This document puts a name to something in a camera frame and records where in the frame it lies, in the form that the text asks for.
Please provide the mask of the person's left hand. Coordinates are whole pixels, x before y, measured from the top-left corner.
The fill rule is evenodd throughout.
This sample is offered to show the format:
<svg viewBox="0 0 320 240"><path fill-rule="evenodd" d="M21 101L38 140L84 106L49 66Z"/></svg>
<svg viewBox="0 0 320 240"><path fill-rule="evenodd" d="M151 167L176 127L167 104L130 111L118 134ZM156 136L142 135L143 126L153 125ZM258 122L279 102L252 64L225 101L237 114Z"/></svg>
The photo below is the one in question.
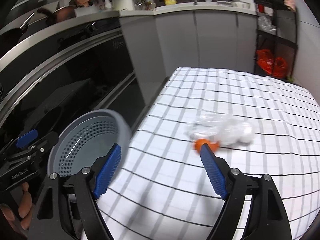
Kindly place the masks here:
<svg viewBox="0 0 320 240"><path fill-rule="evenodd" d="M23 191L22 198L18 207L18 213L22 219L20 221L20 226L17 226L15 222L15 215L8 207L1 205L1 211L3 212L3 215L5 216L13 230L18 233L23 233L30 226L34 208L31 194L28 192L29 184L25 182L20 185L20 188Z"/></svg>

